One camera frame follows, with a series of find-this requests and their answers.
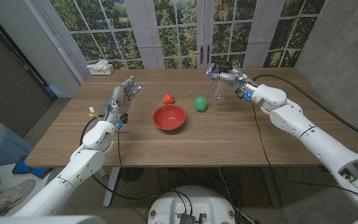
gray wall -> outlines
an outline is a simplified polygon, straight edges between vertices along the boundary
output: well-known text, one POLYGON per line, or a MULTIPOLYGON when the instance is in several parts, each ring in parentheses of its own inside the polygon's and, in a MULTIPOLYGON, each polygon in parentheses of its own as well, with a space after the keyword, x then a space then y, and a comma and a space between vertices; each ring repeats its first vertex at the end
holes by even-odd
POLYGON ((358 128, 358 1, 326 0, 295 68, 358 128))
POLYGON ((23 0, 0 0, 0 24, 58 97, 74 95, 80 85, 23 0))

table leg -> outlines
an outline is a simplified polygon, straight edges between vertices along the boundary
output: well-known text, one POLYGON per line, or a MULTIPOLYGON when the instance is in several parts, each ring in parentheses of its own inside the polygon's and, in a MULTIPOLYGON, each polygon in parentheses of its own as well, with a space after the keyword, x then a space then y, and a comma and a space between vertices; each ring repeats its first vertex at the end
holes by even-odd
POLYGON ((273 207, 275 208, 281 208, 281 201, 280 197, 278 196, 277 192, 277 186, 274 181, 274 176, 272 175, 272 172, 270 171, 269 167, 261 167, 260 170, 262 171, 262 175, 264 177, 267 190, 270 195, 270 200, 272 202, 273 207))
MULTIPOLYGON (((108 188, 110 188, 111 190, 115 190, 115 188, 116 188, 118 173, 119 173, 119 167, 113 167, 111 169, 109 183, 107 185, 108 188)), ((106 207, 106 208, 110 207, 112 196, 113 196, 112 193, 107 190, 106 194, 104 195, 104 200, 103 200, 104 207, 106 207)))

small bottle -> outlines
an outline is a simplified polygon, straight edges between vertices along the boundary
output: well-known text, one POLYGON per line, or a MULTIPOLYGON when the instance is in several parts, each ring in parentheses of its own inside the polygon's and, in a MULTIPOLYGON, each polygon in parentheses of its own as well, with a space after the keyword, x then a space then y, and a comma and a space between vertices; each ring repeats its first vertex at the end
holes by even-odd
POLYGON ((224 101, 224 94, 225 94, 225 88, 226 84, 223 83, 221 80, 218 81, 218 87, 216 89, 216 92, 214 96, 212 97, 212 100, 214 101, 215 105, 221 105, 224 101))

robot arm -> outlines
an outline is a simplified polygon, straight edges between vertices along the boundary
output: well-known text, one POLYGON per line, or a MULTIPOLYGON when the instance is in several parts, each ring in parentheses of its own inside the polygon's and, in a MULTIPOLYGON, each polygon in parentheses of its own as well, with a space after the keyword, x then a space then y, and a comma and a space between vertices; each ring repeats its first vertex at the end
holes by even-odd
POLYGON ((67 166, 13 216, 46 216, 61 210, 74 190, 102 168, 104 155, 114 144, 106 136, 114 135, 127 122, 126 112, 139 91, 140 86, 136 87, 133 76, 116 87, 107 115, 86 133, 67 166))
MULTIPOLYGON (((303 115, 299 105, 287 99, 284 91, 266 85, 257 85, 238 70, 220 68, 213 63, 207 71, 212 80, 238 83, 237 96, 260 104, 271 122, 279 129, 293 135, 330 171, 339 186, 358 193, 358 154, 342 145, 303 115)), ((346 192, 358 206, 358 195, 346 192)))

black connector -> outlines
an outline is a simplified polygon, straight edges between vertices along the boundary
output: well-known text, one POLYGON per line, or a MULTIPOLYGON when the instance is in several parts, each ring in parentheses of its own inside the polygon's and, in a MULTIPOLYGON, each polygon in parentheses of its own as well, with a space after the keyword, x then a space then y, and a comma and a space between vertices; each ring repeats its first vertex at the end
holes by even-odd
POLYGON ((124 113, 123 115, 121 115, 121 117, 119 118, 119 120, 124 123, 127 124, 128 123, 128 114, 124 113))

